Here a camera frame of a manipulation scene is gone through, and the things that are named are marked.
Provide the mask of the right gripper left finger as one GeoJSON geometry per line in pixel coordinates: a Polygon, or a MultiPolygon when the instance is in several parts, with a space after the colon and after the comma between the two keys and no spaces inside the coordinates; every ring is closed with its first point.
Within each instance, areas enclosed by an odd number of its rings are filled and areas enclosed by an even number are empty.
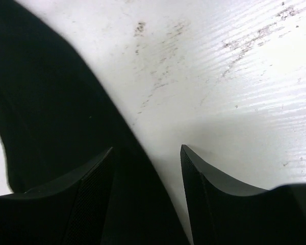
{"type": "Polygon", "coordinates": [[[114,166],[109,148],[41,186],[0,196],[0,244],[100,244],[114,166]]]}

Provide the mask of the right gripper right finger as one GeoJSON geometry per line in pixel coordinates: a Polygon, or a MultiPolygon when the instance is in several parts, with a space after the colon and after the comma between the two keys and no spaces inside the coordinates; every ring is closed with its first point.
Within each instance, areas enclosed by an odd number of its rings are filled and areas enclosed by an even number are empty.
{"type": "Polygon", "coordinates": [[[187,145],[181,167],[195,244],[306,244],[306,184],[244,183],[187,145]]]}

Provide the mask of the black tank top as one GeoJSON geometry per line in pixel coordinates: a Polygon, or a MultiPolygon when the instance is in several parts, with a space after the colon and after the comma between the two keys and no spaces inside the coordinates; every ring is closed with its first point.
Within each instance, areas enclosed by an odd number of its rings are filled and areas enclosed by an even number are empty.
{"type": "Polygon", "coordinates": [[[100,244],[187,244],[142,146],[74,48],[16,1],[0,1],[0,137],[12,193],[115,152],[100,244]]]}

